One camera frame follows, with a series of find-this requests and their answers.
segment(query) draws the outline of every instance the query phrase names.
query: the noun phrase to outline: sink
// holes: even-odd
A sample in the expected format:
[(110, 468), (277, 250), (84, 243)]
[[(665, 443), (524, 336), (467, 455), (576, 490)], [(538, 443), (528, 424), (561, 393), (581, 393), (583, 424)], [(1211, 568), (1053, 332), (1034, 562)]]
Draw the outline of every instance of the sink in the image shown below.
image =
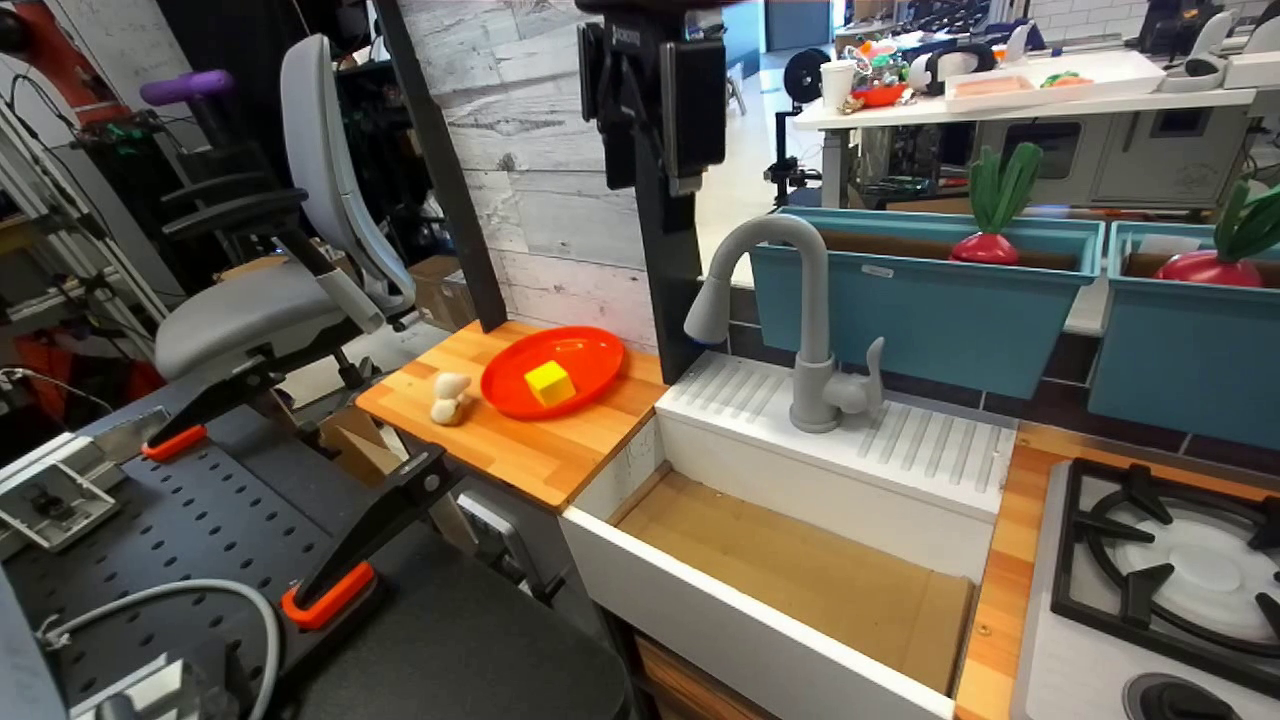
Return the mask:
[(790, 399), (700, 357), (561, 515), (583, 588), (778, 718), (953, 718), (1015, 434), (888, 399), (818, 435)]

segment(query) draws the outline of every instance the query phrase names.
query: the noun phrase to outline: white sink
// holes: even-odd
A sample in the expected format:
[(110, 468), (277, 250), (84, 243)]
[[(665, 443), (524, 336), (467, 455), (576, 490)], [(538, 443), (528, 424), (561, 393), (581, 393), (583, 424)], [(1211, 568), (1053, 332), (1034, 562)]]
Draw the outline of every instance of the white sink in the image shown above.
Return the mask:
[(623, 523), (677, 468), (785, 515), (785, 528), (805, 522), (914, 573), (979, 583), (1015, 434), (893, 399), (880, 428), (807, 435), (790, 424), (790, 380), (790, 370), (731, 357), (684, 372), (656, 421), (564, 511), (576, 568), (602, 609), (778, 718), (953, 718), (948, 690), (880, 665)]

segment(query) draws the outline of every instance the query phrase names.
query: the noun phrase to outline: chair armrest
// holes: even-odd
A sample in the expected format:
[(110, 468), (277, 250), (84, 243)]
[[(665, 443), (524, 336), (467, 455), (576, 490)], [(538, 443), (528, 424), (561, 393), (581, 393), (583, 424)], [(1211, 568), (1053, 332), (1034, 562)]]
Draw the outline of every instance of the chair armrest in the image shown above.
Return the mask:
[(302, 188), (237, 196), (237, 202), (223, 202), (223, 206), (207, 206), (207, 207), (201, 207), (192, 217), (181, 217), (181, 219), (164, 226), (160, 232), (168, 240), (192, 240), (192, 238), (207, 238), (207, 232), (220, 232), (220, 228), (260, 226), (260, 219), (295, 214), (304, 202), (307, 202), (307, 191), (302, 191)]
[(195, 206), (195, 202), (233, 202), (233, 196), (249, 196), (249, 191), (267, 191), (277, 188), (277, 180), (267, 173), (233, 173), (233, 176), (214, 176), (201, 184), (188, 184), (181, 191), (160, 196), (164, 207), (181, 207), (181, 206)]

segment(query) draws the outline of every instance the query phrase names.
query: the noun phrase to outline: faucet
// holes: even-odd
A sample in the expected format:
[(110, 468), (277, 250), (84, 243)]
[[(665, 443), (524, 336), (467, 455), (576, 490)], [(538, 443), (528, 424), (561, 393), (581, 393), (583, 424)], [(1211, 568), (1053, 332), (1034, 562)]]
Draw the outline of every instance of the faucet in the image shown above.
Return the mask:
[(831, 361), (831, 324), (829, 324), (829, 243), (825, 238), (805, 226), (802, 217), (778, 214), (748, 219), (723, 238), (696, 291), (684, 332), (700, 343), (723, 343), (729, 336), (729, 280), (731, 265), (765, 243), (785, 240), (802, 253), (802, 351), (794, 375), (794, 424), (802, 434), (831, 434), (846, 418), (886, 418), (886, 385), (880, 385), (880, 357), (886, 336), (869, 343), (869, 375), (836, 375)]

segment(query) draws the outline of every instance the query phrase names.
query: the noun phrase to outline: teal planter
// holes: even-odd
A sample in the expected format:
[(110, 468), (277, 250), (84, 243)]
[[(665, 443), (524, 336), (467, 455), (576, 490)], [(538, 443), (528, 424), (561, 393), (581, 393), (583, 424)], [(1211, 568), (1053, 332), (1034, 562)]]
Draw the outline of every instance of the teal planter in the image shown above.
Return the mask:
[(1196, 226), (1111, 226), (1089, 414), (1280, 448), (1280, 291), (1124, 278), (1124, 256), (1157, 238), (1211, 243)]
[[(797, 214), (829, 243), (841, 238), (886, 238), (914, 250), (953, 250), (972, 219), (914, 214)], [(1015, 219), (1013, 243), (1023, 256), (1058, 256), (1066, 270), (995, 270), (953, 265), (932, 256), (880, 256), (831, 250), (831, 351), (860, 364), (863, 350), (886, 336), (886, 370), (1034, 397), (1058, 336), (1084, 286), (1104, 259), (1104, 226), (1097, 219)], [(794, 250), (754, 253), (756, 305), (769, 350), (797, 350), (802, 265)]]

